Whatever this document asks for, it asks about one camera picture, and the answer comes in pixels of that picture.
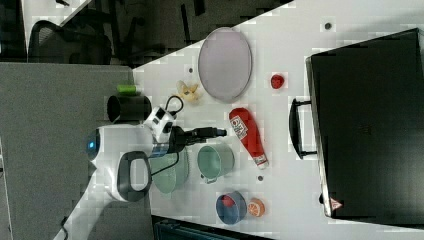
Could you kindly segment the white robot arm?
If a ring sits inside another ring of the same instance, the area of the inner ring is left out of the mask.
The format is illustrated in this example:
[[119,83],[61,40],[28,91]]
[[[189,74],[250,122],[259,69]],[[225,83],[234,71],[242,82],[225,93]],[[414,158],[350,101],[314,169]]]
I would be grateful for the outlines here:
[[171,123],[163,127],[117,124],[97,128],[95,139],[89,143],[95,170],[53,240],[87,240],[110,203],[143,199],[151,185],[151,159],[177,154],[186,146],[226,135],[224,129],[204,127],[185,131]]

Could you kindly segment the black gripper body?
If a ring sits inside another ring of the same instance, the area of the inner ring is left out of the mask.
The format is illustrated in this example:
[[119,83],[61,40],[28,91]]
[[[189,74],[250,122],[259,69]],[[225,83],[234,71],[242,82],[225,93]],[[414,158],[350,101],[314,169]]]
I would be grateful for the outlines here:
[[179,153],[186,146],[193,145],[198,140],[197,130],[184,131],[181,127],[175,126],[171,129],[168,153]]

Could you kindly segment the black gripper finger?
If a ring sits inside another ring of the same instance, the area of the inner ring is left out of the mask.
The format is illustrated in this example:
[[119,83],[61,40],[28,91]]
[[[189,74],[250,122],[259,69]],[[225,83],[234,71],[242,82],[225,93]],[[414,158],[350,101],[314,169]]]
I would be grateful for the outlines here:
[[198,130],[198,136],[202,139],[225,137],[226,135],[227,131],[225,129],[218,129],[214,127],[205,127]]

